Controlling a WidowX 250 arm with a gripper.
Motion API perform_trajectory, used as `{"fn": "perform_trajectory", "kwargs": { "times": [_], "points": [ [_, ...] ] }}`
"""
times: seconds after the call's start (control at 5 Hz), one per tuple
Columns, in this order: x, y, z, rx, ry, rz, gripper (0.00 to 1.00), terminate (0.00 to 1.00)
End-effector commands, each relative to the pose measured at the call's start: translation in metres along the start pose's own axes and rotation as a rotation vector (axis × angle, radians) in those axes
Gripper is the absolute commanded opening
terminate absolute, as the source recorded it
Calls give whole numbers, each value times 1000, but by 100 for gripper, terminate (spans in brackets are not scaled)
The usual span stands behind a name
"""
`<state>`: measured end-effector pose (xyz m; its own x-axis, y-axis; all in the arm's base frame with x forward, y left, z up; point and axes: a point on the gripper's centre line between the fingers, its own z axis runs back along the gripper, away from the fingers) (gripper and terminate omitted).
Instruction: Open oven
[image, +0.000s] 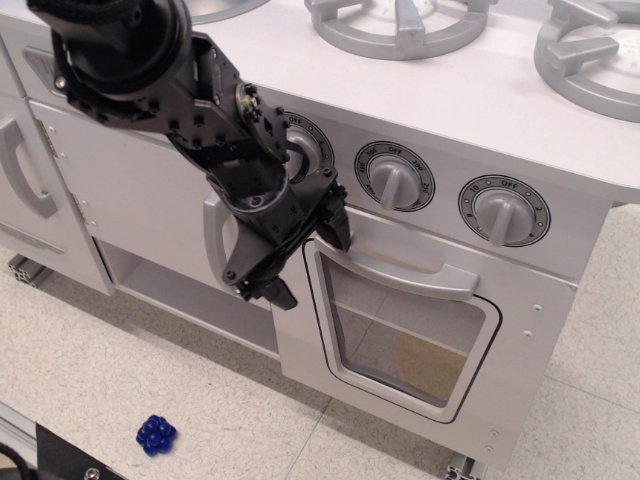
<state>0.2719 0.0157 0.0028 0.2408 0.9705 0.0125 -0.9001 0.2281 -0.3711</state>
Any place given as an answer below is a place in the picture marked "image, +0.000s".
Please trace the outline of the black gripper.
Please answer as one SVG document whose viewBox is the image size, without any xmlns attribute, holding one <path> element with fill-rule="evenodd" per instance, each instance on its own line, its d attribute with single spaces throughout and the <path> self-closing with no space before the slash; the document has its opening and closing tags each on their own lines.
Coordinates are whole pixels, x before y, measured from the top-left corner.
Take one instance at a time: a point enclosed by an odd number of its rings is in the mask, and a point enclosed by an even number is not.
<svg viewBox="0 0 640 480">
<path fill-rule="evenodd" d="M 225 281 L 245 301 L 264 298 L 288 311 L 297 299 L 279 277 L 287 260 L 317 233 L 335 249 L 348 252 L 351 230 L 346 211 L 347 192 L 334 168 L 322 168 L 298 183 L 284 180 L 273 195 L 255 203 L 252 196 L 234 203 L 238 239 L 225 267 Z"/>
</svg>

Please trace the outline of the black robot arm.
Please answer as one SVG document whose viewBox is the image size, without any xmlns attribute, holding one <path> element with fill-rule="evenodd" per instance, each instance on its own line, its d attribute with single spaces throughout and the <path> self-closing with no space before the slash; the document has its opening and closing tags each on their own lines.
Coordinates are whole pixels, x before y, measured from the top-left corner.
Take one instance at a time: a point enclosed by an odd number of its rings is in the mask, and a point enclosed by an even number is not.
<svg viewBox="0 0 640 480">
<path fill-rule="evenodd" d="M 312 234 L 345 251 L 351 233 L 337 172 L 287 137 L 283 109 L 205 34 L 181 1 L 32 1 L 51 30 L 68 103 L 111 128 L 162 134 L 203 171 L 239 237 L 222 279 L 245 300 L 289 310 L 280 278 Z"/>
</svg>

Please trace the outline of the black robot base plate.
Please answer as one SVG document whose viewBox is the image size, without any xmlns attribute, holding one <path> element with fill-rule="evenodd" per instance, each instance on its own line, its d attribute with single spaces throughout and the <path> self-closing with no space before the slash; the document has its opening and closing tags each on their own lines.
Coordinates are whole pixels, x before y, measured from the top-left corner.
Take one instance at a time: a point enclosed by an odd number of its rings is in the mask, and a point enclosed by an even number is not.
<svg viewBox="0 0 640 480">
<path fill-rule="evenodd" d="M 39 479 L 123 479 L 110 466 L 40 424 L 36 424 L 36 444 Z"/>
</svg>

